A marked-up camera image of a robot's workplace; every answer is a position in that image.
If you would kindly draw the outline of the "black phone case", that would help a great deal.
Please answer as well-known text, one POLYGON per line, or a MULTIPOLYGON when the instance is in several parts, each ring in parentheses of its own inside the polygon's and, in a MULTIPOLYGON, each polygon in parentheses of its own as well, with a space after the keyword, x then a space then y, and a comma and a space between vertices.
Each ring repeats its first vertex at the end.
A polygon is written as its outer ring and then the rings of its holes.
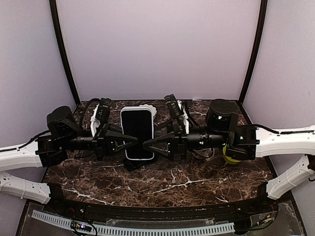
POLYGON ((144 160, 129 160, 127 158, 123 160, 123 165, 126 168, 126 170, 129 172, 137 170, 145 164, 146 164, 146 161, 144 160))

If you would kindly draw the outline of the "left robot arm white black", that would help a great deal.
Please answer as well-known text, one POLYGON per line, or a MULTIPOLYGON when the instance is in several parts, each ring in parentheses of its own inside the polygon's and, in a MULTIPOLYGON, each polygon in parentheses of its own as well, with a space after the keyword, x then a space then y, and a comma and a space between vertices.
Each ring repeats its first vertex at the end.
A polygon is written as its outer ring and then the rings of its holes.
POLYGON ((68 106, 56 108, 47 116, 48 130, 27 143, 0 151, 0 191, 5 194, 48 204, 58 214, 69 211, 62 188, 54 183, 33 182, 8 173, 28 167, 52 167, 67 160, 68 151, 92 150, 100 159, 113 156, 137 144, 138 139, 103 122, 93 133, 77 124, 68 106))

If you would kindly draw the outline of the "white patterned mug yellow inside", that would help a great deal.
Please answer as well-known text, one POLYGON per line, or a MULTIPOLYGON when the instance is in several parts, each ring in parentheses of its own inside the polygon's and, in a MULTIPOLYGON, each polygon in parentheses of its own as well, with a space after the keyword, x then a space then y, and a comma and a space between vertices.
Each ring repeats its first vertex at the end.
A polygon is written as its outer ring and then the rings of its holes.
POLYGON ((191 151, 193 157, 200 160, 212 161, 215 157, 215 149, 214 148, 204 148, 199 150, 191 151))

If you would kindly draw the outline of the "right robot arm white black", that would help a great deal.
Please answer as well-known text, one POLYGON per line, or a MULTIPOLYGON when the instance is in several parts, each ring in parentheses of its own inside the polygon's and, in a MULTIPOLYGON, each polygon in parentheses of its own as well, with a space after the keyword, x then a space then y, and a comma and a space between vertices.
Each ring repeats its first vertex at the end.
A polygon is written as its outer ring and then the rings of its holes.
POLYGON ((301 154, 301 158, 280 176, 259 186, 251 203, 255 213, 262 213, 283 194, 315 176, 315 127, 274 130, 259 124, 238 125, 240 108, 232 101, 215 99, 206 115, 206 126, 195 125, 186 105, 180 105, 174 95, 164 98, 171 120, 160 125, 168 133, 145 141, 143 148, 170 160, 187 151, 223 148, 223 154, 233 160, 254 160, 271 155, 301 154))

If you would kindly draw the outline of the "light blue smartphone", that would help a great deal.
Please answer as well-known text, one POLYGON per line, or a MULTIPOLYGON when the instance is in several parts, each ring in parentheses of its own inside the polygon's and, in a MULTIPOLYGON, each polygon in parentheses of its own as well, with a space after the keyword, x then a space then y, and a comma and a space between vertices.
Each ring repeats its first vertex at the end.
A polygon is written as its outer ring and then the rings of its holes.
POLYGON ((125 135, 138 139, 136 145, 125 150, 128 160, 147 161, 154 158, 154 154, 143 148, 143 143, 154 138, 153 110, 148 106, 126 106, 122 108, 121 127, 125 135))

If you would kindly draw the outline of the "white fluted ceramic bowl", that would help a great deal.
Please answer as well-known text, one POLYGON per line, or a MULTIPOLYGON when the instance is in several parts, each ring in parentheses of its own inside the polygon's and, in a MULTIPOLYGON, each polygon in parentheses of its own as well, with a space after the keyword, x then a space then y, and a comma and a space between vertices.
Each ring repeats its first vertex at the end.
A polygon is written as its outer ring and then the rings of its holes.
POLYGON ((146 108, 150 109, 152 111, 153 119, 156 118, 157 109, 155 106, 150 105, 150 104, 142 104, 142 105, 139 105, 139 107, 146 107, 146 108))

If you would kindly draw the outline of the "lime green bowl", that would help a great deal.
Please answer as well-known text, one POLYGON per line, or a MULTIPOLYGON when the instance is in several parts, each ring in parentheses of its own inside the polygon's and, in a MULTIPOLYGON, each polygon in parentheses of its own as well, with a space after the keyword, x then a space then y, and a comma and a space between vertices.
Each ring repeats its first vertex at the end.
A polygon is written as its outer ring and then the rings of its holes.
POLYGON ((226 161, 227 164, 230 164, 230 165, 237 165, 237 164, 241 163, 240 160, 235 160, 235 159, 233 159, 233 158, 231 158, 231 157, 228 157, 228 156, 226 155, 226 149, 227 149, 227 146, 225 146, 225 147, 222 149, 222 151, 223 151, 223 158, 224 158, 224 160, 226 161))

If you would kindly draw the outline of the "black front rail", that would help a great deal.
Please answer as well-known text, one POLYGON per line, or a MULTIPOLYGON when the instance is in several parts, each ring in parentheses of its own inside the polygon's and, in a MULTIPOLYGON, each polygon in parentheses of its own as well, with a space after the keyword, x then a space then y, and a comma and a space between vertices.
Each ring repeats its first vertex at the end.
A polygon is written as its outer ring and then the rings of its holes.
POLYGON ((64 200, 66 205, 73 208, 75 216, 82 219, 104 220, 106 218, 118 219, 171 219, 171 218, 203 218, 217 217, 221 219, 232 219, 241 217, 247 207, 254 205, 255 199, 231 202, 216 205, 189 206, 189 207, 127 207, 107 206, 64 200))

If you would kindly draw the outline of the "left black frame post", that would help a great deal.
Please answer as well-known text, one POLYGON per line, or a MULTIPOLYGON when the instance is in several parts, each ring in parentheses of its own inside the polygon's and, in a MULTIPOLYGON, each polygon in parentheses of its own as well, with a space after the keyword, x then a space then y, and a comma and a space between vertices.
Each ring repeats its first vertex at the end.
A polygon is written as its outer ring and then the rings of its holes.
POLYGON ((49 0, 51 18, 66 80, 76 107, 81 103, 68 60, 56 0, 49 0))

